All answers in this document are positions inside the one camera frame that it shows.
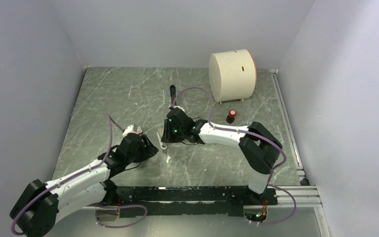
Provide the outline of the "red white staple box sleeve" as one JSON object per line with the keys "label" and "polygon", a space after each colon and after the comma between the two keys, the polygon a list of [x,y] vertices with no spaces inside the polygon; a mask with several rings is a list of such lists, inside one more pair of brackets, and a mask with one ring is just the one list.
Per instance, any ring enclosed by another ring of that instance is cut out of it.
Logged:
{"label": "red white staple box sleeve", "polygon": [[140,126],[137,127],[136,132],[137,132],[138,134],[143,134],[143,130],[142,130],[142,128],[141,128]]}

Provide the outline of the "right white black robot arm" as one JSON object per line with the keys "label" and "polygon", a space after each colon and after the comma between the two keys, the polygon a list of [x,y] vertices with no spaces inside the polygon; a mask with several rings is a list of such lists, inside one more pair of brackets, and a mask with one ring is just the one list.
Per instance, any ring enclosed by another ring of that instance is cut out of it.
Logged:
{"label": "right white black robot arm", "polygon": [[164,150],[168,144],[184,141],[239,149],[250,165],[246,197],[251,204],[259,204],[265,199],[275,163],[283,154],[281,143],[259,122],[249,126],[221,125],[205,119],[194,120],[180,108],[169,111],[157,137]]}

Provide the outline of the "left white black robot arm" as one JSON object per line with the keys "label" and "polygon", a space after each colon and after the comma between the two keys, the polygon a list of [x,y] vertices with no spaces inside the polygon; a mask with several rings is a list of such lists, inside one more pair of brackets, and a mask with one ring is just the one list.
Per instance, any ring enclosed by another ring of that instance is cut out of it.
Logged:
{"label": "left white black robot arm", "polygon": [[120,144],[69,175],[47,182],[33,180],[10,211],[11,230],[15,235],[42,237],[57,222],[85,206],[117,203],[117,185],[111,178],[158,151],[146,135],[129,133]]}

